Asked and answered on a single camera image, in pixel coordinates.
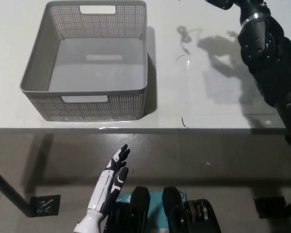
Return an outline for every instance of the black robotic arm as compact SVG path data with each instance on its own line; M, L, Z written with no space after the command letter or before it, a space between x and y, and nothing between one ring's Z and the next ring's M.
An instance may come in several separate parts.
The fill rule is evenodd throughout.
M242 60L255 78L265 102L278 111L291 144L291 41L285 37L283 28L271 16L263 0L206 1L223 10L234 4L240 7L242 30L238 42ZM274 204L269 203L271 211L265 217L291 216L291 204L279 202L275 208Z

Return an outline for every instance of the table surface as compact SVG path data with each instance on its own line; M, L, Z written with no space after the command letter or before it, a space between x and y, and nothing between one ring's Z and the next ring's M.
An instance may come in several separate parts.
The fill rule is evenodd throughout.
M0 0L0 131L108 133L283 129L240 58L239 8L204 0L146 0L156 67L146 115L132 122L47 122L19 89L48 0ZM291 39L291 0L269 2ZM191 41L183 42L183 36Z

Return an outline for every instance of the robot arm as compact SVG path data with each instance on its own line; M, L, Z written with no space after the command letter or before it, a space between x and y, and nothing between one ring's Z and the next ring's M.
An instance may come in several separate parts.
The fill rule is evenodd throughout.
M125 167L130 149L123 146L109 161L106 169L101 173L87 207L87 214L75 227L74 233L100 233L100 223L111 213L118 195L121 192L128 174ZM115 174L123 167L114 181Z
M221 9L241 9L238 36L243 62L265 102L276 108L291 138L291 41L263 0L206 0Z

